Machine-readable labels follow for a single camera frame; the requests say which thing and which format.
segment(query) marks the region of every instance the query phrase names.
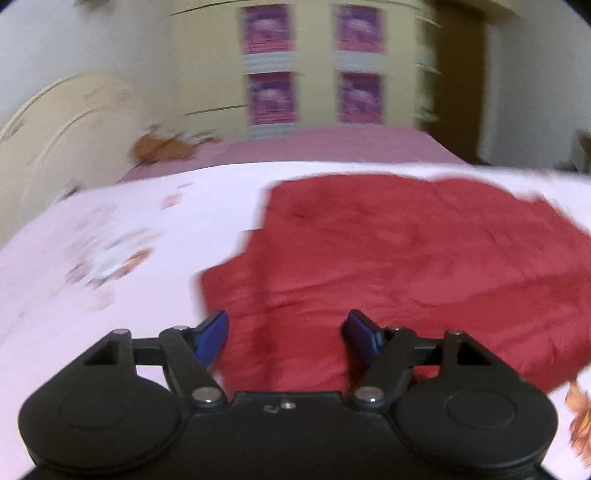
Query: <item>cream headboard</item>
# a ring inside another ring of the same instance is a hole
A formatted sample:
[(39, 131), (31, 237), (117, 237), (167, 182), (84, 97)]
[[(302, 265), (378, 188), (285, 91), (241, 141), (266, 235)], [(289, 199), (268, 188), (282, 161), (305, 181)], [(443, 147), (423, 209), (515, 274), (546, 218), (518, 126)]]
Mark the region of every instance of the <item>cream headboard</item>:
[(134, 166), (148, 125), (131, 87), (97, 73), (60, 80), (0, 131), (0, 247), (72, 184), (99, 187)]

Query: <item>wall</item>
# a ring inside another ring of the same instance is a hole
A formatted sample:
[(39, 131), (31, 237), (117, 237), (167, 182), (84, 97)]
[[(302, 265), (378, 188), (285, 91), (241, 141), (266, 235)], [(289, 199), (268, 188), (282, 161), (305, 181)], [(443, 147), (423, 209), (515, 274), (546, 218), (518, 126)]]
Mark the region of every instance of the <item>wall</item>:
[(167, 0), (15, 0), (0, 14), (0, 127), (55, 80), (86, 70), (130, 83), (156, 119), (176, 113)]
[(550, 168), (568, 160), (576, 129), (591, 129), (591, 28), (561, 0), (528, 0), (520, 13), (491, 27), (480, 153)]

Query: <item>wooden door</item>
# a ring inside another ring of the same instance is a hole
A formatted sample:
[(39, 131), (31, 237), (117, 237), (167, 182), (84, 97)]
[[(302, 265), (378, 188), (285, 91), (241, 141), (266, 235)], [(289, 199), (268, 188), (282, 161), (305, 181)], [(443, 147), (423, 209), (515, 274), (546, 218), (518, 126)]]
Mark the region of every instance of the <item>wooden door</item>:
[(437, 2), (441, 24), (436, 40), (435, 113), (440, 118), (429, 133), (469, 163), (478, 157), (485, 94), (486, 37), (483, 15), (446, 0)]

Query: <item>pink poster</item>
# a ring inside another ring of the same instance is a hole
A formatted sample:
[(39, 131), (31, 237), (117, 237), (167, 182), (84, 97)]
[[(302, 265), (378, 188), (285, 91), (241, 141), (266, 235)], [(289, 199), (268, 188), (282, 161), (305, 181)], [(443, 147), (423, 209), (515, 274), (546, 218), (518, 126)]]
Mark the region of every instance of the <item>pink poster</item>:
[(383, 123), (382, 78), (373, 73), (340, 74), (339, 121), (347, 124)]
[(338, 50), (384, 52), (382, 10), (357, 5), (336, 5), (335, 8)]
[(291, 72), (248, 75), (251, 125), (296, 121), (296, 93)]
[(242, 9), (243, 52), (269, 53), (294, 49), (288, 5), (257, 5)]

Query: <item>red blanket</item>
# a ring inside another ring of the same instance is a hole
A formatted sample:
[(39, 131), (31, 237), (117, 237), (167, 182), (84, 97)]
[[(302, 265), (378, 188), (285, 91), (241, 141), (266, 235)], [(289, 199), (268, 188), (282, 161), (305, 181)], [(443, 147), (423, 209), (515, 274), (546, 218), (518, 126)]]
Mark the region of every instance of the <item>red blanket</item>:
[(477, 181), (287, 181), (202, 287), (230, 315), (231, 391), (348, 390), (350, 309), (423, 337), (465, 330), (544, 390), (591, 362), (590, 238), (542, 199)]

